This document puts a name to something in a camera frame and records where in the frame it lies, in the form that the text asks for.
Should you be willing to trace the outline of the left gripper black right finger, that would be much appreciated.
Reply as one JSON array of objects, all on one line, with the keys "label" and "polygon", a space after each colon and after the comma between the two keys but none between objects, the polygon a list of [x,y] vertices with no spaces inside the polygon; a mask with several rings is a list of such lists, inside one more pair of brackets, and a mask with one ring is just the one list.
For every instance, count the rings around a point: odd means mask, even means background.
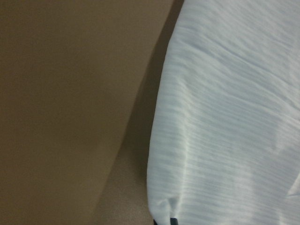
[{"label": "left gripper black right finger", "polygon": [[178,225],[178,220],[176,218],[170,218],[170,225]]}]

